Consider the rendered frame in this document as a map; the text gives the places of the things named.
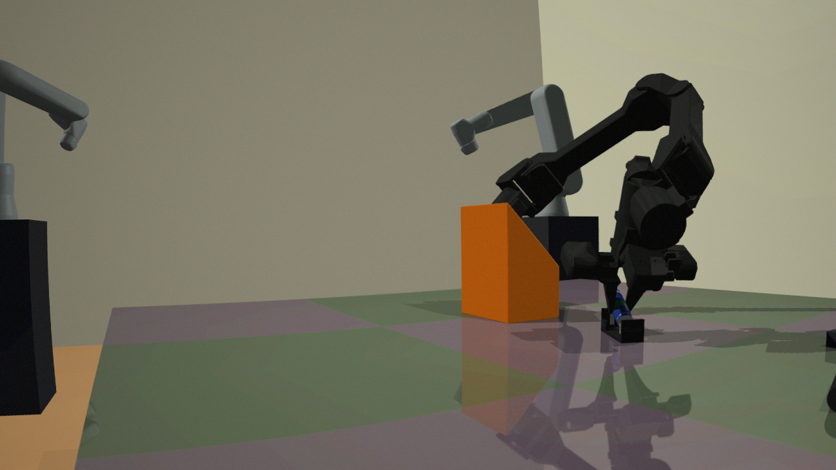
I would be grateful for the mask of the blue cylindrical battery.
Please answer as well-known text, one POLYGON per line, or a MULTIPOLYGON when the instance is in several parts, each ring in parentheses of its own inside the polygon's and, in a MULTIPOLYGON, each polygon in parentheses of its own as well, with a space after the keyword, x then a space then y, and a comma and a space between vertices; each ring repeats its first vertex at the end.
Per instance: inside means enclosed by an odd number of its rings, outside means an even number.
POLYGON ((623 295, 621 294, 621 292, 619 292, 618 289, 617 289, 615 307, 614 307, 613 313, 614 313, 614 318, 617 321, 618 326, 619 326, 619 323, 621 321, 623 321, 624 319, 633 319, 633 317, 631 317, 629 307, 625 304, 623 295))

